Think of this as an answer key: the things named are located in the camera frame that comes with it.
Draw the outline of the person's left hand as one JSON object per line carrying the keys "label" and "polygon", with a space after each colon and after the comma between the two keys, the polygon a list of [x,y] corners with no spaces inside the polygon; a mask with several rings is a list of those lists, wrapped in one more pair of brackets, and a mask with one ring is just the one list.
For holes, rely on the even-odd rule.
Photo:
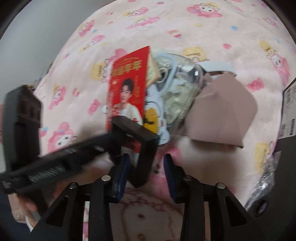
{"label": "person's left hand", "polygon": [[[55,201],[65,186],[63,182],[60,182],[52,188],[46,199],[47,206],[50,206]],[[8,199],[11,206],[11,213],[16,221],[23,221],[26,218],[31,226],[34,227],[37,224],[37,219],[33,216],[33,212],[37,212],[38,208],[32,200],[19,194],[9,194]]]}

